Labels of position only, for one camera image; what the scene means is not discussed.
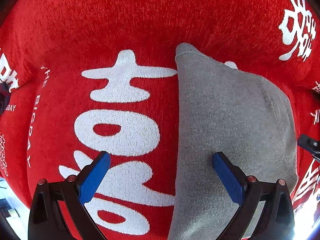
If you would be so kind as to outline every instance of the blue gripper pad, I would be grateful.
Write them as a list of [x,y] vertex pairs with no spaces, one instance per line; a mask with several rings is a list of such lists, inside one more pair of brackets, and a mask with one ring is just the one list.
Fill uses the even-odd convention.
[[213,155],[212,164],[231,200],[234,203],[242,205],[244,201],[244,192],[246,190],[246,182],[241,184],[236,178],[236,174],[233,173],[235,168],[238,168],[239,170],[240,168],[232,165],[222,152]]
[[110,155],[107,152],[101,152],[97,158],[90,164],[85,166],[85,169],[90,170],[86,178],[81,184],[78,184],[79,201],[82,205],[92,200],[94,193],[97,191],[100,183],[106,175],[110,167]]

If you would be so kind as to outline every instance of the red cushion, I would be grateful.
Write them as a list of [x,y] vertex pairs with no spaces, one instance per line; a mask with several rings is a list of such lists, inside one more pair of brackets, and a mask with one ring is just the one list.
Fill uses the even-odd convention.
[[[0,29],[0,46],[21,86],[41,66],[44,83],[30,91],[37,109],[30,106],[14,120],[1,117],[6,127],[28,120],[15,130],[24,147],[6,155],[11,163],[21,156],[15,165],[27,168],[28,177],[22,168],[24,175],[18,172],[11,182],[14,190],[30,198],[40,178],[62,180],[107,150],[112,179],[88,205],[94,220],[110,239],[166,239],[178,149],[174,57],[181,42],[271,80],[291,101],[297,136],[319,139],[318,118],[314,124],[310,114],[319,109],[311,92],[320,82],[314,79],[320,45],[312,29],[319,20],[307,3],[299,6],[299,17],[308,14],[310,25],[290,40],[283,20],[293,3],[297,7],[298,0],[19,0]],[[297,21],[289,19],[287,27],[297,30]],[[308,38],[298,42],[302,49],[285,58],[302,35]],[[311,52],[303,47],[308,44]],[[131,67],[121,70],[117,59]],[[8,140],[15,144],[16,134]],[[297,158],[301,181],[311,158],[300,149]]]
[[34,78],[12,93],[0,119],[2,175],[26,205],[31,205],[27,180],[27,140],[38,82]]

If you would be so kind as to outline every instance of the screw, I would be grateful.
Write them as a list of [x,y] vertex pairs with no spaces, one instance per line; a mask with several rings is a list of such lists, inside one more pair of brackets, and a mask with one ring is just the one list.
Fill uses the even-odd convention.
[[38,184],[43,185],[45,183],[45,179],[39,179]]
[[69,176],[67,177],[67,181],[73,182],[73,181],[76,180],[76,178],[77,178],[76,175],[69,175]]
[[256,182],[257,181],[257,178],[253,175],[250,175],[247,177],[247,180],[250,181],[250,182]]
[[281,186],[284,186],[284,185],[285,185],[284,179],[279,179],[279,184],[280,184]]

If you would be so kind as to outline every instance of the gray towel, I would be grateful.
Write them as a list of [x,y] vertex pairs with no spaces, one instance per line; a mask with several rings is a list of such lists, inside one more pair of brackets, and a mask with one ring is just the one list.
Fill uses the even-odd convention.
[[[168,240],[213,240],[238,205],[215,173],[212,154],[222,151],[260,181],[282,178],[291,191],[297,182],[292,110],[287,96],[267,79],[231,69],[190,44],[177,47],[176,63],[179,152]],[[244,237],[252,234],[256,214]]]

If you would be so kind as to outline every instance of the white floor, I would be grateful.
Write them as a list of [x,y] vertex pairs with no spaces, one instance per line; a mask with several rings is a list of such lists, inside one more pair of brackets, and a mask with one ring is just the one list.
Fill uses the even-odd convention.
[[10,206],[19,214],[19,218],[8,217],[10,226],[21,240],[28,240],[28,221],[30,210],[16,197],[5,181],[0,181],[0,199],[6,198]]

